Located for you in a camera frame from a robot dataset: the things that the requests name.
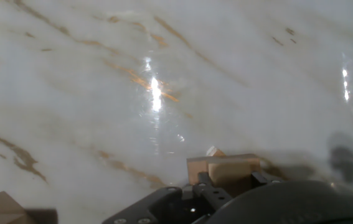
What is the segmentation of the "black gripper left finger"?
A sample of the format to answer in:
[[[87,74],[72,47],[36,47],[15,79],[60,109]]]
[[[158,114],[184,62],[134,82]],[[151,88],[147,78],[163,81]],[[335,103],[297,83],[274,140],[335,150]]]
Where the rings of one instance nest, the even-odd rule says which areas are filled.
[[[209,174],[198,174],[190,191],[163,187],[103,221],[103,224],[193,224],[206,223],[232,197],[214,187]]]

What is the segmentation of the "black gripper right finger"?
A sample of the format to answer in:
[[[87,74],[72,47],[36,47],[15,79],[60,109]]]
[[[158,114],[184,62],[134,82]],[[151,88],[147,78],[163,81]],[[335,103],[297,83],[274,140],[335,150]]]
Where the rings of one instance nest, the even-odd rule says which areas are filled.
[[[262,187],[265,185],[281,183],[282,180],[270,177],[266,178],[262,173],[255,171],[250,174],[250,182],[252,187]]]

